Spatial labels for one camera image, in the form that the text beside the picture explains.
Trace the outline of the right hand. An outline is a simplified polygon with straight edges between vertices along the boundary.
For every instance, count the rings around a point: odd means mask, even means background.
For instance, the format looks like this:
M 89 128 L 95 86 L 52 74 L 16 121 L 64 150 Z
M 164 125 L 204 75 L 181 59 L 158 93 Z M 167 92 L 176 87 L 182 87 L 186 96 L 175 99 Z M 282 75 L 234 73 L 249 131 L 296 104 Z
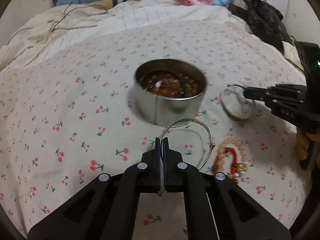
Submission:
M 307 158 L 308 148 L 310 146 L 310 143 L 312 141 L 319 142 L 319 139 L 320 139 L 319 133 L 316 133 L 316 134 L 305 133 L 301 129 L 297 128 L 296 151 L 300 160 L 305 160 Z

